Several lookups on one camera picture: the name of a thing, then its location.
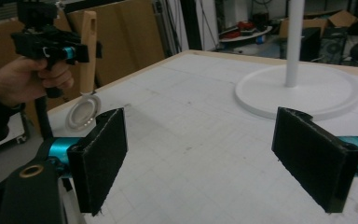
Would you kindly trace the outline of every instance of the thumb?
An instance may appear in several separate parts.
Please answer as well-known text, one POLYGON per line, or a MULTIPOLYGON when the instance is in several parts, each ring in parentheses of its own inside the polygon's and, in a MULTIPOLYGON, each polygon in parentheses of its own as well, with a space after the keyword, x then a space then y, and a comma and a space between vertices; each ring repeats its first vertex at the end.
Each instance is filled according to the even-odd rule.
POLYGON ((20 57, 19 59, 11 63, 13 70, 17 72, 32 72, 40 71, 45 69, 48 66, 46 59, 33 60, 25 57, 20 57))

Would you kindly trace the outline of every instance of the white round base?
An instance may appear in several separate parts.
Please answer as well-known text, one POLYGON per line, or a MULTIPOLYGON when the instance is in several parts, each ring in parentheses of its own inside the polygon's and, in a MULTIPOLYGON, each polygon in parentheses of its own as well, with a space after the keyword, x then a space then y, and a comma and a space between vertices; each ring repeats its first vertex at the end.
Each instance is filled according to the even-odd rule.
POLYGON ((299 64, 297 85, 285 87, 286 65, 273 66, 244 77, 235 93, 246 110, 275 119, 278 107, 299 110, 313 120, 350 112, 358 103, 358 84, 349 74, 327 66, 299 64))

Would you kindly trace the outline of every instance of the human hand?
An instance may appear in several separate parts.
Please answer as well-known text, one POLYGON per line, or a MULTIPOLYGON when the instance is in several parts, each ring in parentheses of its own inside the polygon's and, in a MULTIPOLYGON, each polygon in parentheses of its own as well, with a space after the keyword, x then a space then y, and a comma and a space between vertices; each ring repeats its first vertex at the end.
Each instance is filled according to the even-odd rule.
POLYGON ((47 70, 46 59, 20 57, 0 69, 0 102, 13 107, 46 95, 45 88, 71 88, 74 79, 65 61, 56 62, 47 70))

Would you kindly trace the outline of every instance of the white pole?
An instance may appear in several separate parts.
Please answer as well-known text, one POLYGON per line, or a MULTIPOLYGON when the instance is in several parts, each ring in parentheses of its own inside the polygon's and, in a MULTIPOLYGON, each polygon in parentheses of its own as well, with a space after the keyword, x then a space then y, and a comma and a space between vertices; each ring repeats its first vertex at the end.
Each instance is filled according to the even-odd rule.
POLYGON ((286 87, 297 85, 298 60, 301 48, 302 21, 305 0, 291 0, 287 42, 286 87))

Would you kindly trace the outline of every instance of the white tabletop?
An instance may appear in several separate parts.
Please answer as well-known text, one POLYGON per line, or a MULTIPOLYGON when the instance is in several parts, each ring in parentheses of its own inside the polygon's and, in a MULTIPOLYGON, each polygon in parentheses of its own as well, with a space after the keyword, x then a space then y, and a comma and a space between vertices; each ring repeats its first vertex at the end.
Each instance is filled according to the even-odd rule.
MULTIPOLYGON (((129 151, 88 223, 358 223, 358 178, 344 212, 326 214, 271 151, 275 120, 236 101, 243 76, 271 66, 257 61, 190 51, 99 89, 102 112, 125 108, 129 151)), ((86 134, 65 130, 73 103, 49 112, 56 136, 86 134)), ((358 135, 358 106, 317 124, 358 135)))

